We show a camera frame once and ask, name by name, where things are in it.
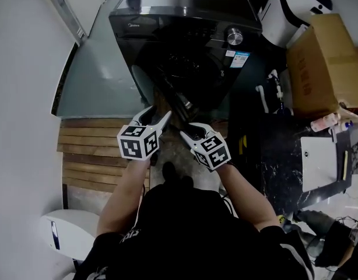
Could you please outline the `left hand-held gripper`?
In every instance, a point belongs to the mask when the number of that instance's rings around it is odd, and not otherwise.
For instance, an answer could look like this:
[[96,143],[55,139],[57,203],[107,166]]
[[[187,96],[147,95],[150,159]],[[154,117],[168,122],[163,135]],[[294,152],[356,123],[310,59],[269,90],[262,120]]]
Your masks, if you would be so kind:
[[147,160],[159,149],[160,131],[170,121],[169,110],[157,123],[151,125],[154,106],[149,106],[136,114],[127,125],[123,125],[117,135],[121,157],[129,160]]

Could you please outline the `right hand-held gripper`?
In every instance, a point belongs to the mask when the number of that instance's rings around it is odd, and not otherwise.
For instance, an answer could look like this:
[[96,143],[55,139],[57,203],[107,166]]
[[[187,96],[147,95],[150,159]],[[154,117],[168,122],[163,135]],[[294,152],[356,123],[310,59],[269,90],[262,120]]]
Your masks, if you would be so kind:
[[191,150],[199,164],[206,166],[210,171],[231,161],[227,143],[220,132],[209,124],[191,122],[188,124],[191,134],[204,135],[204,138],[193,140],[186,132],[180,131],[181,139]]

